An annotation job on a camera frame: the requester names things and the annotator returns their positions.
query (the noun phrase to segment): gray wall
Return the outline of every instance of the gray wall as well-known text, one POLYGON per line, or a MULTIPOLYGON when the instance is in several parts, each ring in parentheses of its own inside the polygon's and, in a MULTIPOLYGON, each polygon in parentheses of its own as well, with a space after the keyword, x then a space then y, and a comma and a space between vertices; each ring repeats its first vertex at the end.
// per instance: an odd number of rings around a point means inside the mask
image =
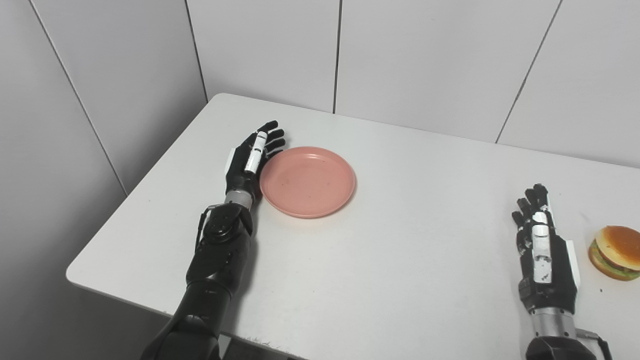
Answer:
POLYGON ((130 192, 206 104, 184 0, 33 0, 130 192))
POLYGON ((209 98, 333 110, 340 0, 187 0, 209 98))
MULTIPOLYGON (((96 120, 95 128, 108 152, 111 149, 116 154, 122 146, 129 155, 130 159, 115 156, 113 163, 122 172, 126 187, 132 188, 204 105, 199 76, 184 75, 198 73, 184 3, 174 1, 177 10, 176 4, 182 4, 182 11, 167 15, 169 7, 160 4, 167 2, 171 1, 143 3, 151 15, 137 18, 127 15, 131 6, 116 2, 109 3, 121 6, 122 11, 108 11, 103 5, 102 15, 88 13, 81 4, 67 4, 74 12, 41 11, 48 14, 42 18, 45 26, 47 21, 72 26, 72 19, 65 16, 81 17, 76 11, 85 11, 83 26, 64 34, 51 25, 49 33, 54 41, 56 37, 77 37, 66 45, 60 40, 56 48, 66 48, 60 56, 68 65, 78 96, 30 3, 0 2, 3 359, 136 359, 166 322, 162 316, 73 287, 65 270, 125 198, 89 118, 96 120), (154 6, 162 8, 162 15, 154 6), (188 35, 186 39, 155 38, 152 27, 131 27, 153 14, 160 17, 157 23, 176 16, 175 22, 182 25, 175 27, 188 35), (100 22, 100 16, 110 21, 100 22), (128 31, 128 37, 105 35, 122 29, 128 31), (144 32, 145 37, 136 31, 144 32), (102 47, 90 47, 79 37, 93 37, 102 47), (150 62, 153 56, 171 53, 168 49, 174 46, 184 56, 172 50, 173 57, 159 60, 160 65, 150 62), (136 53, 138 48, 151 55, 136 53), (140 58, 151 70, 142 68, 140 58), (171 71, 177 74, 166 74, 171 71), (79 98, 87 100, 89 117, 79 98), (119 132, 105 130, 109 126, 119 132), (116 136, 121 145, 113 141, 116 136)), ((178 32, 175 28, 168 31, 178 32)))
POLYGON ((640 168, 640 3, 564 0, 500 143, 640 168))
POLYGON ((640 167, 637 1, 187 2, 209 98, 640 167))

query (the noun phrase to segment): hamburger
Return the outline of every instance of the hamburger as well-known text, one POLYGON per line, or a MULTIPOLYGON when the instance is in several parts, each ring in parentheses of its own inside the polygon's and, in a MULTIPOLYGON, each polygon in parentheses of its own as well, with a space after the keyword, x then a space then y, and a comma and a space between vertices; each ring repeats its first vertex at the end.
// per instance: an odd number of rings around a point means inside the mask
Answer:
POLYGON ((589 260, 614 279, 640 277, 640 233, 624 226, 603 227, 589 246, 589 260))

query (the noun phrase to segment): plate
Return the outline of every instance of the plate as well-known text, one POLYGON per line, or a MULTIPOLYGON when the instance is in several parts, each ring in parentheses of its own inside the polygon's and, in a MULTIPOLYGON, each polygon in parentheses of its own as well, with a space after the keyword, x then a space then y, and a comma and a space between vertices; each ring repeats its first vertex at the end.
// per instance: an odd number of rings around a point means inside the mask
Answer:
POLYGON ((298 218, 329 215, 347 203, 356 179, 338 154, 320 147, 294 147, 264 165, 260 190, 281 212, 298 218))

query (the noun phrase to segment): tabletop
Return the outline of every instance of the tabletop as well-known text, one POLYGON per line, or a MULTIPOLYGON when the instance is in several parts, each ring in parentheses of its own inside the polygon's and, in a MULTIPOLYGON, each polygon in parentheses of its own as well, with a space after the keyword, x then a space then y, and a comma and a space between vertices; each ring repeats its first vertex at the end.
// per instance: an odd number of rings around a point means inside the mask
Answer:
POLYGON ((69 281, 171 315, 200 214, 224 199, 229 150, 272 119, 288 146, 341 155, 356 190, 313 220, 257 205, 223 333, 309 360, 521 359, 534 334, 518 298, 511 212, 543 183, 558 233, 577 249, 576 326, 608 340, 616 360, 640 354, 640 281, 612 280, 587 257, 599 228, 640 229, 640 170, 229 94, 167 150, 69 266, 69 281))

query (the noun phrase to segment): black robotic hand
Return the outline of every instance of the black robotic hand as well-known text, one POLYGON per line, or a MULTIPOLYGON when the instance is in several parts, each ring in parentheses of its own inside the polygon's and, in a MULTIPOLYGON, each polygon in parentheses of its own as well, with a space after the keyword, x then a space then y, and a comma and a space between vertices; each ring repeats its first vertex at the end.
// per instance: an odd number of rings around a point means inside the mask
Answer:
POLYGON ((580 277, 572 241, 556 234, 547 189, 535 184, 518 199, 511 214, 518 226, 522 280, 520 300, 531 314, 536 337, 527 347, 527 360, 595 360, 577 340, 573 324, 580 277))
POLYGON ((252 200, 260 195, 260 171, 285 145, 284 130, 277 127, 277 121, 269 121, 236 147, 227 171, 225 193, 246 192, 252 200))
POLYGON ((573 242, 556 234, 547 199, 547 189, 535 184, 518 199, 520 211, 512 214, 518 226, 516 246, 520 253, 522 281, 520 300, 529 312, 541 307, 557 307, 575 312, 579 273, 573 242))
POLYGON ((235 149, 225 202, 200 216, 182 301, 141 360, 220 360, 220 329, 251 248, 250 208, 259 196, 260 170, 285 145, 277 127, 275 120, 264 124, 235 149))

